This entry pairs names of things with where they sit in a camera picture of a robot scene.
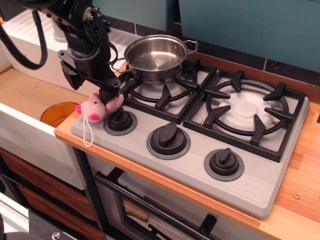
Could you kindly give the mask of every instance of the oven handle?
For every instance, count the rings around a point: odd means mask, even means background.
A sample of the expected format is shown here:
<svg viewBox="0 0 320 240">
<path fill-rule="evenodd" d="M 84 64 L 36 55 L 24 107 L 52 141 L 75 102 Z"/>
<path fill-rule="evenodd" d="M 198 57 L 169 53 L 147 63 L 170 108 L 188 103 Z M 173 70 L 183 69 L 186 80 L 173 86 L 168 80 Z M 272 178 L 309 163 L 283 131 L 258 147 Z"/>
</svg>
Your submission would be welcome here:
<svg viewBox="0 0 320 240">
<path fill-rule="evenodd" d="M 195 237 L 199 240 L 215 240 L 208 236 L 213 229 L 217 219 L 208 214 L 201 224 L 200 229 L 196 229 L 187 223 L 181 221 L 180 219 L 172 216 L 170 213 L 166 212 L 165 210 L 161 209 L 155 204 L 147 201 L 143 197 L 137 195 L 133 191 L 129 190 L 127 187 L 122 186 L 117 182 L 118 178 L 124 171 L 115 167 L 108 176 L 103 175 L 101 172 L 97 172 L 94 175 L 94 179 L 104 185 L 105 187 L 111 189 L 113 192 L 117 193 L 121 197 L 130 200 L 132 203 L 138 205 L 140 208 L 150 212 L 151 214 L 157 216 L 165 220 L 167 223 L 179 228 L 180 230 L 184 231 L 185 233 Z"/>
</svg>

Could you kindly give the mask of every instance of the pot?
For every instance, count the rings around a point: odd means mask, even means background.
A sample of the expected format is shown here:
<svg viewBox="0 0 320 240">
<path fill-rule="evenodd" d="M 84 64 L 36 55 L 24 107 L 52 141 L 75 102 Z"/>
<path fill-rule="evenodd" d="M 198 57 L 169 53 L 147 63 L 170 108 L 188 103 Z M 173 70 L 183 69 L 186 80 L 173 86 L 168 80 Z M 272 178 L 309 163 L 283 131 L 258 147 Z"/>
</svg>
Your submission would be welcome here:
<svg viewBox="0 0 320 240">
<path fill-rule="evenodd" d="M 195 50 L 188 51 L 185 43 L 195 44 Z M 198 51 L 196 41 L 181 41 L 169 35 L 150 35 L 142 37 L 124 51 L 124 57 L 129 64 L 128 70 L 121 71 L 111 65 L 111 68 L 120 72 L 131 72 L 133 77 L 146 83 L 164 83 L 178 77 L 187 55 Z"/>
</svg>

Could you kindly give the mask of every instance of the black cable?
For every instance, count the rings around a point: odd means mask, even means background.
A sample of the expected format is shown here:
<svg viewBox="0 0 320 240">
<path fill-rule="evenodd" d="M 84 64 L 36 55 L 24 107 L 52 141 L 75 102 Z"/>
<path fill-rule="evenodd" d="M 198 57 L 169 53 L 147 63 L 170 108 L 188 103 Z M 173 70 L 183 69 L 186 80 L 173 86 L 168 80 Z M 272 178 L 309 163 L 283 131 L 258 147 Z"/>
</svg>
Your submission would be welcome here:
<svg viewBox="0 0 320 240">
<path fill-rule="evenodd" d="M 41 68 L 47 61 L 48 57 L 48 50 L 47 50 L 47 44 L 45 39 L 44 30 L 42 28 L 41 19 L 39 16 L 38 11 L 34 10 L 32 11 L 32 16 L 34 23 L 36 25 L 36 29 L 39 36 L 40 41 L 40 47 L 41 47 L 41 60 L 39 64 L 36 64 L 29 59 L 27 59 L 15 46 L 15 44 L 11 41 L 9 36 L 7 35 L 6 31 L 4 30 L 3 26 L 0 24 L 0 39 L 6 46 L 6 48 L 9 50 L 9 52 L 12 54 L 12 56 L 24 67 L 31 69 L 31 70 L 37 70 Z"/>
<path fill-rule="evenodd" d="M 113 49 L 114 52 L 115 52 L 115 57 L 114 57 L 114 59 L 113 59 L 112 61 L 106 61 L 105 63 L 106 63 L 107 65 L 115 64 L 115 63 L 118 61 L 118 51 L 117 51 L 116 46 L 113 45 L 113 44 L 112 44 L 110 41 L 108 41 L 107 39 L 103 39 L 103 43 L 104 43 L 105 45 L 107 45 L 108 47 L 110 47 L 111 49 Z"/>
<path fill-rule="evenodd" d="M 5 239 L 5 226 L 4 226 L 4 219 L 2 218 L 2 215 L 0 214 L 0 240 Z"/>
</svg>

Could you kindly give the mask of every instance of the metal screw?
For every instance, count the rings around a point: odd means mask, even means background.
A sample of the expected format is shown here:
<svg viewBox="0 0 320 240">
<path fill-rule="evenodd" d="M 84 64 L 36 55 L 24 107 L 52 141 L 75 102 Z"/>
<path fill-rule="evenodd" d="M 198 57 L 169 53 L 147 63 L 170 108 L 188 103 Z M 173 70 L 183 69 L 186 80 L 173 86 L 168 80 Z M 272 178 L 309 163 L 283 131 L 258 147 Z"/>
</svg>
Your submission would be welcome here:
<svg viewBox="0 0 320 240">
<path fill-rule="evenodd" d="M 301 199 L 301 196 L 300 196 L 299 193 L 297 193 L 296 195 L 294 195 L 294 198 L 297 199 L 297 200 L 299 200 L 299 199 Z"/>
<path fill-rule="evenodd" d="M 53 240 L 57 240 L 57 239 L 59 239 L 59 238 L 60 238 L 60 233 L 54 232 L 54 233 L 52 234 L 52 239 L 53 239 Z"/>
</svg>

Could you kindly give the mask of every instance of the toy stove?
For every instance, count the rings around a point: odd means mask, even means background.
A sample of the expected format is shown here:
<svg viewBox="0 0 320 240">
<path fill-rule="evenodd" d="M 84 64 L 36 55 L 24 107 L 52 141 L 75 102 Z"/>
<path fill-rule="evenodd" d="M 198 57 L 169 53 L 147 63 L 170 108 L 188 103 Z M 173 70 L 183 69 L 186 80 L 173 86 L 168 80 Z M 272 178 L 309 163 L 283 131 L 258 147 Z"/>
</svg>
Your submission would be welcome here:
<svg viewBox="0 0 320 240">
<path fill-rule="evenodd" d="M 170 82 L 119 78 L 123 106 L 91 125 L 94 143 L 256 216 L 270 213 L 310 105 L 304 93 L 197 58 Z M 82 117 L 71 132 L 83 137 Z"/>
</svg>

